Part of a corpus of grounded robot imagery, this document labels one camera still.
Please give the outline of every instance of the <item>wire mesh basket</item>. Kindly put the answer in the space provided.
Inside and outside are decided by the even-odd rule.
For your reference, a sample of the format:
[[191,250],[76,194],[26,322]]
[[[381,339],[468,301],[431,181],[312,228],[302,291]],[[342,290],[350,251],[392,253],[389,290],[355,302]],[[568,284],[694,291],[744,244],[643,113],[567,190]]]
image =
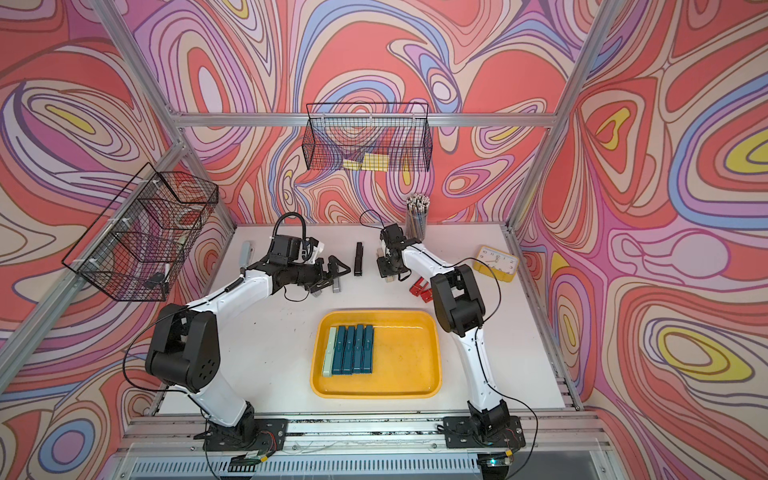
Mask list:
[[307,104],[307,170],[429,171],[426,103]]
[[114,300],[165,301],[218,201],[208,180],[155,171],[89,254],[67,263],[75,244],[62,263]]

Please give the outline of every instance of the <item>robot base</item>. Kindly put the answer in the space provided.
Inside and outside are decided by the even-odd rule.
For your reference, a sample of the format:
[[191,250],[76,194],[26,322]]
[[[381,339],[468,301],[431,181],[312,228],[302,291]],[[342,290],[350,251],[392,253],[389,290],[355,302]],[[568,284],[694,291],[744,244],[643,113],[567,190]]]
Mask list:
[[208,430],[195,435],[194,439],[205,440],[207,452],[252,450],[263,450],[263,453],[269,450],[278,452],[283,449],[287,426],[286,419],[255,419],[253,407],[248,403],[243,417],[235,426],[223,427],[208,422]]
[[468,416],[443,418],[442,426],[445,433],[445,446],[449,449],[490,449],[503,447],[513,452],[517,452],[525,447],[525,437],[523,436],[520,417],[518,416],[510,415],[508,427],[486,439],[481,439],[477,436],[473,425],[472,417]]

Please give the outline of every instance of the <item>cable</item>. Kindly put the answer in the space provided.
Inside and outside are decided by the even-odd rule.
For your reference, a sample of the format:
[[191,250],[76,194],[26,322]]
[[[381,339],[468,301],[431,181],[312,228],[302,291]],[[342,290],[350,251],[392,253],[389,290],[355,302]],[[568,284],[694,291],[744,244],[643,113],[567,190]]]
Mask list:
[[470,435],[472,435],[472,432],[459,433],[459,432],[457,432],[455,430],[449,429],[445,425],[440,425],[440,424],[437,424],[435,429],[437,430],[437,433],[442,433],[443,435],[445,434],[445,432],[448,432],[448,433],[451,433],[453,435],[456,435],[457,437],[469,437]]
[[498,312],[498,308],[499,308],[500,306],[502,306],[502,285],[501,285],[501,284],[498,282],[498,278],[496,278],[496,274],[495,274],[495,273],[493,273],[493,269],[492,269],[491,267],[489,267],[489,266],[488,266],[488,264],[487,264],[486,262],[484,262],[484,261],[482,261],[482,260],[478,260],[478,259],[476,259],[476,258],[474,258],[474,257],[466,257],[465,259],[463,259],[463,260],[460,260],[460,261],[458,261],[458,262],[454,263],[453,265],[448,265],[446,268],[451,268],[451,267],[453,267],[453,266],[459,265],[461,262],[465,262],[465,261],[467,261],[467,260],[474,260],[474,261],[476,261],[476,262],[480,262],[480,263],[482,263],[483,265],[485,265],[485,268],[487,268],[487,269],[488,269],[488,271],[489,271],[489,272],[491,272],[491,275],[493,276],[493,280],[496,280],[496,289],[498,290],[498,303],[496,303],[496,308],[494,308],[494,309],[493,309],[493,311],[491,312],[491,314],[490,314],[490,315],[488,315],[487,317],[485,317],[485,319],[482,321],[483,323],[485,323],[485,322],[488,322],[488,321],[491,319],[491,317],[492,317],[492,316],[494,316],[494,314],[495,314],[496,312]]
[[378,228],[378,227],[374,227],[373,225],[365,225],[365,224],[362,222],[362,216],[363,216],[363,215],[365,215],[365,214],[367,214],[368,212],[371,212],[372,214],[376,214],[376,216],[379,218],[379,222],[382,224],[382,228],[384,228],[384,220],[382,220],[382,216],[381,216],[381,215],[379,215],[379,212],[377,212],[376,210],[374,210],[374,209],[372,209],[372,208],[369,208],[368,210],[366,210],[366,211],[364,211],[364,212],[362,212],[362,213],[360,214],[360,218],[358,219],[358,222],[360,223],[360,225],[363,225],[364,227],[368,227],[368,228],[375,228],[375,229],[379,230],[379,228]]
[[[298,449],[308,449],[310,446],[312,446],[313,443],[314,442],[310,442],[310,444],[307,445],[306,447],[302,447],[298,443],[295,443],[294,446],[296,446]],[[360,442],[338,442],[337,441],[337,442],[334,442],[334,443],[332,443],[330,445],[325,445],[323,447],[319,447],[319,448],[314,449],[314,450],[299,450],[298,452],[291,452],[289,450],[282,450],[282,452],[285,455],[305,455],[307,453],[315,453],[315,452],[320,452],[320,451],[325,450],[325,449],[330,449],[331,447],[333,447],[337,443],[354,444],[354,445],[359,445],[360,444]]]
[[304,298],[302,298],[301,300],[293,300],[293,299],[290,299],[290,298],[288,298],[288,295],[287,295],[287,294],[288,294],[288,289],[286,288],[286,286],[285,286],[285,285],[283,285],[283,296],[284,296],[284,297],[286,297],[286,300],[288,300],[289,302],[295,302],[295,303],[298,303],[298,302],[303,302],[304,300],[306,300],[307,298],[309,298],[309,296],[310,296],[310,291],[309,291],[309,290],[307,290],[307,291],[306,291],[306,296],[305,296]]
[[146,388],[146,387],[143,387],[143,386],[139,386],[139,385],[136,385],[135,383],[133,383],[133,382],[131,381],[131,379],[129,379],[129,378],[128,378],[128,373],[125,371],[125,364],[126,364],[126,362],[128,361],[128,352],[130,352],[130,351],[131,351],[131,349],[132,349],[132,348],[133,348],[133,346],[134,346],[134,343],[136,343],[136,340],[138,340],[140,336],[144,335],[144,332],[146,332],[147,330],[149,330],[149,329],[150,329],[150,328],[152,328],[153,326],[157,325],[159,322],[162,322],[162,321],[163,321],[163,320],[165,320],[166,318],[171,318],[171,317],[173,317],[173,316],[176,316],[178,313],[184,313],[184,312],[187,312],[187,311],[189,311],[189,310],[192,310],[193,308],[197,308],[197,307],[199,307],[200,305],[204,305],[205,303],[209,303],[210,301],[214,300],[216,297],[218,297],[219,295],[221,295],[221,294],[222,294],[222,293],[224,293],[224,292],[226,292],[226,290],[221,290],[221,291],[220,291],[219,293],[217,293],[216,295],[212,296],[211,298],[209,298],[209,299],[207,299],[207,300],[205,300],[205,301],[203,301],[203,302],[200,302],[200,303],[198,303],[197,305],[189,305],[189,306],[185,306],[183,309],[181,309],[181,310],[178,310],[178,311],[176,311],[176,312],[173,312],[173,313],[169,313],[169,314],[167,314],[166,316],[162,316],[162,317],[160,317],[159,319],[157,319],[157,320],[153,321],[152,323],[150,323],[149,325],[147,325],[146,327],[144,327],[144,329],[143,329],[143,330],[141,330],[141,331],[140,331],[140,332],[139,332],[139,333],[138,333],[138,334],[137,334],[137,335],[134,337],[134,339],[133,339],[133,340],[131,340],[131,343],[129,343],[129,344],[128,344],[128,348],[126,348],[126,349],[125,349],[125,355],[123,355],[123,366],[122,366],[122,368],[123,368],[123,377],[125,378],[125,381],[126,381],[126,382],[128,382],[129,384],[131,384],[131,386],[133,386],[134,388],[136,388],[136,389],[139,389],[139,390],[144,390],[145,392],[152,392],[152,393],[179,392],[179,393],[183,393],[183,394],[185,394],[185,395],[186,395],[186,392],[182,392],[182,391],[180,391],[180,390],[170,390],[170,389],[148,389],[148,388]]
[[[205,431],[208,431],[208,418],[203,414],[203,410],[200,409],[200,414],[205,418]],[[221,477],[214,471],[214,467],[210,466],[210,460],[208,459],[208,451],[205,449],[205,440],[203,440],[203,453],[205,453],[205,462],[208,464],[210,473],[216,480],[221,480]]]
[[301,216],[299,212],[286,212],[282,215],[280,215],[280,218],[277,219],[277,222],[275,222],[275,227],[272,229],[272,238],[274,238],[277,235],[277,229],[280,228],[280,224],[288,217],[296,217],[301,222],[301,241],[303,243],[304,248],[304,254],[301,256],[301,260],[303,260],[302,263],[306,263],[307,260],[312,258],[312,252],[315,250],[314,245],[312,245],[306,237],[306,220],[304,220],[304,217]]
[[270,434],[270,437],[272,437],[272,451],[276,452],[277,451],[277,441],[275,440],[275,435],[272,432],[270,432],[269,430],[259,430],[259,433],[268,433],[268,434]]
[[515,400],[517,403],[521,403],[526,409],[528,409],[529,412],[531,412],[533,414],[533,418],[536,419],[536,430],[534,431],[534,434],[533,434],[533,442],[531,443],[531,451],[528,453],[528,456],[525,457],[525,462],[523,462],[523,464],[520,466],[520,468],[518,468],[517,470],[512,472],[511,475],[508,475],[504,479],[504,480],[508,480],[509,478],[512,478],[515,475],[517,475],[523,468],[525,468],[525,466],[528,464],[528,460],[530,460],[531,457],[533,456],[533,449],[536,446],[536,437],[538,436],[538,416],[536,416],[536,412],[534,412],[533,409],[531,407],[529,407],[527,403],[523,402],[520,399],[516,399],[515,397],[511,397],[509,395],[504,395],[503,393],[499,392],[497,389],[493,388],[493,386],[490,383],[488,383],[488,377],[485,375],[485,369],[482,366],[482,357],[480,357],[480,349],[478,348],[477,333],[475,333],[475,351],[478,353],[478,361],[480,362],[480,371],[482,372],[482,378],[485,380],[485,384],[488,386],[488,388],[490,388],[491,390],[493,390],[494,392],[498,393],[500,396],[503,396],[506,399]]

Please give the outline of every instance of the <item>aluminum frame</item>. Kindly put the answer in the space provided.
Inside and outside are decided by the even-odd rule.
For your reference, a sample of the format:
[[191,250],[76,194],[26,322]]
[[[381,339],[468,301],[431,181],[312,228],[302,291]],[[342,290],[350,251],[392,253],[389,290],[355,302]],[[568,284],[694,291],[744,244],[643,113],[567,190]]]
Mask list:
[[[157,161],[156,167],[160,170],[173,168],[179,161],[182,151],[181,144],[176,143],[172,145]],[[153,173],[150,169],[143,180],[148,179]],[[131,192],[119,208],[115,210],[111,218],[117,218],[125,212],[139,192],[141,192],[143,185],[145,184],[136,187]],[[105,227],[85,247],[80,257],[85,258],[90,255],[106,234],[107,228]],[[4,392],[8,385],[11,384],[16,374],[24,367],[29,357],[35,352],[85,284],[84,278],[70,270],[65,270],[65,273],[61,275],[51,289],[43,296],[43,300],[38,303],[24,322],[11,333],[0,349],[0,393]]]
[[[129,74],[147,95],[154,113],[167,130],[168,135],[170,135],[174,142],[181,142],[184,146],[189,160],[187,166],[192,174],[210,180],[210,175],[208,175],[203,162],[197,156],[197,152],[192,148],[187,136],[184,134],[184,129],[177,127],[170,116],[172,111],[170,103],[163,95],[160,85],[152,75],[149,65],[141,54],[138,43],[136,43],[134,36],[125,24],[125,20],[120,12],[118,12],[114,2],[112,0],[91,0],[91,6],[101,20],[104,29],[107,30],[115,48],[123,57]],[[234,222],[230,217],[229,210],[221,203],[221,200],[219,200],[219,204],[216,207],[216,212],[224,227],[234,232]]]
[[[509,229],[505,230],[504,238],[507,240],[507,246],[509,247],[512,255],[516,256],[522,262],[522,250],[514,232]],[[554,374],[559,379],[563,379],[566,387],[568,388],[568,394],[573,401],[574,409],[577,411],[583,410],[584,404],[581,403],[581,397],[578,394],[578,390],[576,390],[576,385],[574,384],[568,369],[565,367],[565,362],[563,361],[561,350],[554,341],[554,330],[548,321],[547,306],[541,304],[541,299],[539,298],[538,292],[536,291],[536,287],[533,283],[531,272],[527,268],[518,268],[518,276],[522,282],[525,296],[528,298],[528,306],[531,308],[531,312],[533,313],[533,318],[536,321],[536,326],[538,327],[539,336],[541,337],[541,341],[544,343],[544,350],[547,351],[549,362],[552,365]]]
[[[445,437],[436,430],[442,417],[466,413],[464,411],[440,412],[389,412],[350,414],[276,414],[288,419],[286,441],[283,451],[275,458],[298,459],[340,458],[339,455],[472,455],[480,452],[503,451],[504,449],[447,449]],[[521,451],[531,450],[536,422],[527,410],[512,412],[521,417],[528,445]],[[601,480],[621,478],[612,475],[614,470],[601,467],[608,465],[606,458],[615,456],[614,446],[596,412],[541,411],[538,436],[533,446],[541,451],[587,451],[592,454],[593,463]],[[266,418],[274,415],[259,414]],[[205,421],[199,415],[160,415],[133,419],[125,430],[118,446],[116,457],[119,463],[114,471],[102,472],[112,478],[130,478],[131,470],[140,458],[185,457],[190,460],[203,458],[202,442],[192,436],[205,430]],[[211,452],[211,459],[236,455],[236,452]]]
[[[191,114],[170,115],[176,127],[304,127],[306,114]],[[410,114],[372,114],[374,118]],[[556,114],[440,114],[430,113],[432,127],[553,127]]]
[[522,208],[528,204],[531,196],[536,191],[535,188],[541,179],[541,175],[544,173],[544,168],[549,163],[549,160],[554,153],[554,149],[558,144],[558,140],[566,125],[568,125],[568,119],[571,116],[571,111],[576,105],[578,95],[581,93],[581,89],[587,82],[592,65],[594,65],[594,61],[597,59],[598,54],[605,43],[607,34],[623,4],[624,0],[613,0],[611,2],[603,2],[600,5],[600,9],[595,15],[594,22],[592,22],[592,26],[587,34],[587,39],[584,41],[584,46],[576,59],[574,70],[571,72],[571,76],[565,83],[565,89],[563,90],[563,95],[560,98],[558,107],[555,109],[557,120],[550,131],[541,139],[538,152],[533,160],[533,165],[531,166],[528,175],[526,175],[525,180],[523,180],[523,184],[520,187],[520,193],[509,212],[509,217],[506,222],[507,225],[511,226],[515,224],[518,217],[522,214]]

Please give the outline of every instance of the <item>alarm clock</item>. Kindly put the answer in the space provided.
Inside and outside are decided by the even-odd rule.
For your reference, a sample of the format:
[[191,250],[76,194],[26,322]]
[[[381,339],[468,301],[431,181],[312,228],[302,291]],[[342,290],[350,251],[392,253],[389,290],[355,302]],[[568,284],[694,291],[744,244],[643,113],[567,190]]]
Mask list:
[[[477,260],[487,263],[493,269],[496,278],[502,282],[511,282],[515,278],[515,273],[517,273],[518,264],[520,263],[520,260],[514,255],[486,245],[480,247],[480,251],[475,257]],[[483,275],[493,277],[491,271],[478,261],[475,261],[473,268]]]

